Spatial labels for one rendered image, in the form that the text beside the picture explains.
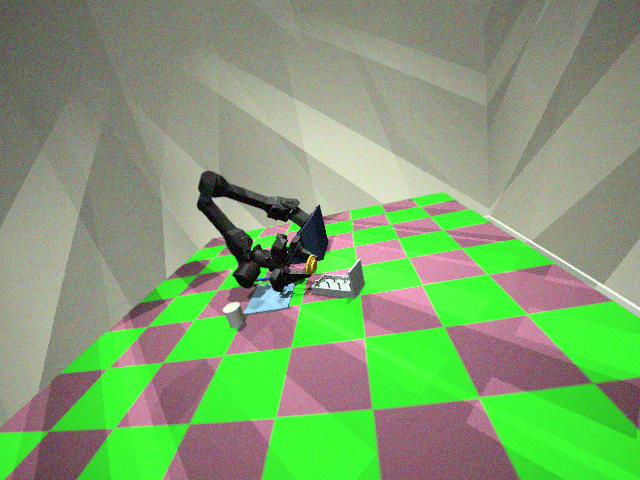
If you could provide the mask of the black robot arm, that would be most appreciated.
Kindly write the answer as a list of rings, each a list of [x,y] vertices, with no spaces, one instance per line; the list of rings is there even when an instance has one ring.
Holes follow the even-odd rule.
[[[235,257],[238,267],[232,273],[239,286],[250,289],[261,273],[263,256],[267,250],[262,249],[260,243],[253,247],[252,238],[242,229],[236,228],[226,217],[224,212],[212,200],[212,197],[228,197],[230,199],[260,208],[267,213],[268,218],[287,222],[290,219],[297,224],[300,230],[311,217],[298,207],[298,199],[284,198],[280,196],[267,197],[256,192],[244,189],[229,183],[223,176],[214,172],[203,172],[200,177],[198,190],[200,195],[197,208],[202,211],[211,223],[223,235],[225,244],[230,253]],[[290,213],[290,211],[292,212]],[[299,231],[300,231],[299,230]],[[271,247],[271,255],[268,259],[282,264],[279,259],[287,247],[287,235],[278,233]],[[249,257],[250,256],[250,257]],[[249,259],[247,259],[249,257]]]

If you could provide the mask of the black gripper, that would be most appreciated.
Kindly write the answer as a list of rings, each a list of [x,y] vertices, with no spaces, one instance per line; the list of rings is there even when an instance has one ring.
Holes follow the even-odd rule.
[[[268,256],[271,255],[271,249],[267,250],[263,256],[263,266],[269,269],[269,272],[272,272],[269,281],[275,292],[281,293],[285,286],[311,276],[309,273],[295,271],[289,268],[294,257],[298,257],[300,261],[307,261],[311,255],[314,255],[304,249],[302,237],[295,236],[289,245],[291,249],[290,253],[287,253],[287,250],[285,250],[282,257],[279,258],[282,259],[282,264],[275,263],[268,259]],[[318,256],[314,256],[316,260],[319,259]]]

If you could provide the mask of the yellow round plate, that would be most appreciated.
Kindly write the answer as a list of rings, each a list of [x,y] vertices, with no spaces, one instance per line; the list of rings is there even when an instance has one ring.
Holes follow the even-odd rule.
[[[311,255],[308,258],[307,263],[306,263],[306,273],[309,273],[312,276],[313,273],[316,272],[316,270],[317,270],[317,261],[315,259],[315,256]]]

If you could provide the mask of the light blue mat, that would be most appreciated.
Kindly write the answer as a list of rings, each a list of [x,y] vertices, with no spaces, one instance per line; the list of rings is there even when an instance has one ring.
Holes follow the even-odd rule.
[[[271,284],[257,286],[243,315],[247,316],[288,309],[295,284],[296,282],[285,286],[281,293],[275,292]]]

